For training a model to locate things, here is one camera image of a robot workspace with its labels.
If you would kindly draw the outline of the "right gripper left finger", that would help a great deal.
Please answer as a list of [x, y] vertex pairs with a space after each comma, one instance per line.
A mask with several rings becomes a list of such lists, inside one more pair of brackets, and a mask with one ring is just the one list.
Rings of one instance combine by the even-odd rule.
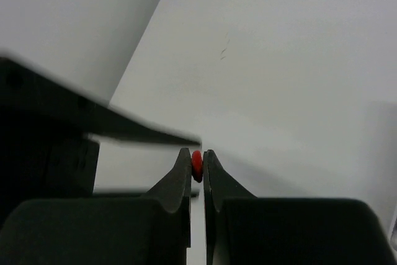
[[191, 157], [139, 197], [37, 199], [1, 229], [2, 264], [185, 264], [190, 246]]

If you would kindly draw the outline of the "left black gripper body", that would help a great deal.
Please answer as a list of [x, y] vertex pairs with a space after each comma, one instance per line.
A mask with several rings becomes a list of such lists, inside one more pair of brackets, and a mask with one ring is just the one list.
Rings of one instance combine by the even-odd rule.
[[94, 137], [199, 146], [93, 101], [9, 57], [1, 58], [1, 219], [37, 198], [89, 197], [100, 145]]

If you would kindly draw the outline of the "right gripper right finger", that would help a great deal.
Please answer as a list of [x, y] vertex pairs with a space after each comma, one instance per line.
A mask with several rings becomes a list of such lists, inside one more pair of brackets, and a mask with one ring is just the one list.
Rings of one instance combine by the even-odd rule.
[[208, 264], [391, 264], [371, 208], [355, 199], [256, 197], [203, 154]]

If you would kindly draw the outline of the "pink lip pencil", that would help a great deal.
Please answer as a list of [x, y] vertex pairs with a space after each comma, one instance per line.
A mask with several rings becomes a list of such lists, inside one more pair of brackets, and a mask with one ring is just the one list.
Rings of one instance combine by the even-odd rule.
[[192, 153], [191, 163], [192, 177], [196, 182], [201, 183], [203, 179], [203, 159], [200, 150], [195, 150]]

